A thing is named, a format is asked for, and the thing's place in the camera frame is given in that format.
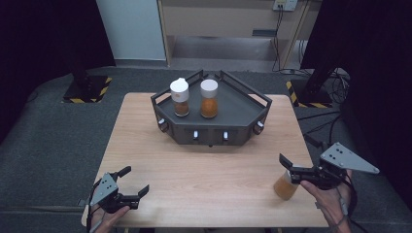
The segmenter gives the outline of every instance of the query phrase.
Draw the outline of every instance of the spice rack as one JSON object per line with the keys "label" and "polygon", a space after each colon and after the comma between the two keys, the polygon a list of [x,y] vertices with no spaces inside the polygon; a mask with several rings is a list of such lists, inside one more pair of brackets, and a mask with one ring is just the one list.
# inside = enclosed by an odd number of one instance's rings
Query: spice rack
{"label": "spice rack", "polygon": [[[218,82],[218,114],[205,118],[200,114],[200,83]],[[176,116],[170,88],[151,97],[158,128],[182,145],[241,146],[253,134],[264,129],[272,100],[226,71],[218,74],[194,72],[185,80],[189,84],[189,114]]]}

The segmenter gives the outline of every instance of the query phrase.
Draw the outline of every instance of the power outlet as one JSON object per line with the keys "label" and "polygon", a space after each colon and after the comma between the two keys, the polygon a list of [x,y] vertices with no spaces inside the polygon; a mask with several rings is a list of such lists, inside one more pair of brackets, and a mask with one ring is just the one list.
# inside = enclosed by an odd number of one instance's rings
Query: power outlet
{"label": "power outlet", "polygon": [[292,12],[296,8],[298,0],[275,0],[273,3],[273,11]]}

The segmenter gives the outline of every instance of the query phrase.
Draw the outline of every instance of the black fabric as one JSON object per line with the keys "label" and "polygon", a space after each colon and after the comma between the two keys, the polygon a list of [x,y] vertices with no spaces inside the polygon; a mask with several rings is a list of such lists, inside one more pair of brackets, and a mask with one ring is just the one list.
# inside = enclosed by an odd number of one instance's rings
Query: black fabric
{"label": "black fabric", "polygon": [[324,1],[301,68],[317,68],[319,61],[327,57],[330,51],[326,45],[339,31],[336,25],[348,11],[352,31],[343,35],[346,44],[340,48],[342,53],[335,66],[345,69],[351,77],[345,104],[351,106],[350,114],[359,123],[367,143],[360,147],[370,150],[381,171],[412,210],[412,115],[408,111],[412,89],[410,4]]}
{"label": "black fabric", "polygon": [[[47,6],[57,17],[54,21]],[[72,73],[53,23],[59,25],[69,42],[66,50],[78,58],[79,67],[115,65],[94,0],[0,1],[0,143],[36,86]]]}

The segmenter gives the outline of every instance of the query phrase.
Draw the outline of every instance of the carpeted floor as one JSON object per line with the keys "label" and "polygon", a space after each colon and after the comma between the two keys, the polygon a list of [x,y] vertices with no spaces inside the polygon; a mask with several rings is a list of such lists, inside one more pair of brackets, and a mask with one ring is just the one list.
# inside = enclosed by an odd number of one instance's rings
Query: carpeted floor
{"label": "carpeted floor", "polygon": [[[50,213],[11,208],[74,207],[79,199],[87,198],[124,95],[128,92],[157,92],[177,78],[192,73],[185,70],[126,68],[101,68],[89,72],[113,78],[100,103],[62,103],[62,96],[72,81],[71,76],[44,83],[30,96],[14,129],[0,145],[1,232],[86,231],[80,223],[81,212]],[[264,94],[289,95],[286,81],[291,78],[305,79],[279,73],[231,74]],[[332,89],[331,85],[332,81],[326,82],[328,89]],[[302,118],[339,111],[339,105],[334,104],[331,109],[294,110],[296,117]],[[337,114],[333,114],[303,119],[299,124],[304,133],[336,116]],[[311,135],[319,141],[327,142],[329,128],[330,125],[327,125]],[[343,120],[334,124],[331,140],[357,151]],[[307,147],[312,159],[316,161],[321,149],[310,144]],[[353,215],[356,222],[369,232],[412,232],[412,214],[384,175],[356,172],[354,182],[360,199]],[[284,229],[284,232],[301,231],[302,229]],[[325,231],[326,229],[308,229],[306,232]],[[354,232],[361,231],[354,226]]]}

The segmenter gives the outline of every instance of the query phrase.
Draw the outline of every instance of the wall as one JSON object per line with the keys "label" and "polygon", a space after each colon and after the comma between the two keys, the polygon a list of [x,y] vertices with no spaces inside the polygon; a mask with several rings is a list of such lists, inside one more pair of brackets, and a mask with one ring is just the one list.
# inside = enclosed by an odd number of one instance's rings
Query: wall
{"label": "wall", "polygon": [[156,0],[97,0],[115,59],[166,60]]}

